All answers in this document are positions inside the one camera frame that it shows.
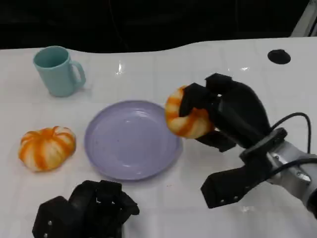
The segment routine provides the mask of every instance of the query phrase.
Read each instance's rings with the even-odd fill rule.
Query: mug handle
[[[83,67],[81,64],[77,61],[70,61],[71,65],[75,66],[78,69],[79,75],[80,75],[80,81],[77,81],[75,84],[76,89],[81,88],[86,83],[86,76]]]

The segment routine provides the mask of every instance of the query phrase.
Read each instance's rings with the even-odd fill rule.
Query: teal mug
[[[49,46],[40,50],[35,54],[33,63],[53,96],[70,96],[86,82],[83,67],[70,59],[69,52],[64,47]],[[76,78],[73,66],[79,71],[79,79]]]

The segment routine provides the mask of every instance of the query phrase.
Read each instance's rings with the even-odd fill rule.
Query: white tabletop
[[[284,49],[290,63],[270,62],[270,50]],[[107,179],[90,165],[83,147],[85,129],[104,107],[128,99],[163,105],[176,88],[218,72],[251,86],[271,123],[292,112],[307,113],[317,136],[317,39],[288,38],[201,42],[150,53],[91,54],[70,51],[87,76],[84,89],[68,98],[50,96],[32,65],[38,49],[0,51],[0,237],[31,238],[39,205],[68,199],[82,181]],[[55,125],[71,128],[77,149],[59,169],[35,174],[17,158],[19,140],[29,131]],[[302,119],[285,123],[287,139],[306,148]],[[208,209],[200,187],[211,173],[242,166],[238,147],[219,153],[195,140],[166,172],[145,181],[124,182],[139,216],[125,225],[127,238],[315,238],[317,221],[283,188],[263,183],[240,202]]]

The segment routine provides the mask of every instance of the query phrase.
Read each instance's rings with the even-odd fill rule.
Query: toy pumpkin
[[[172,93],[165,104],[167,127],[176,135],[196,139],[214,130],[206,109],[193,108],[186,117],[179,116],[179,108],[183,99],[183,86]]]
[[[21,139],[19,158],[33,171],[60,166],[75,151],[76,139],[67,127],[54,126],[29,131]]]

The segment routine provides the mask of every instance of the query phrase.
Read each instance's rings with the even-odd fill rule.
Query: lavender plate
[[[90,122],[85,150],[102,174],[138,180],[171,165],[181,153],[182,143],[167,128],[162,107],[125,101],[103,109]]]

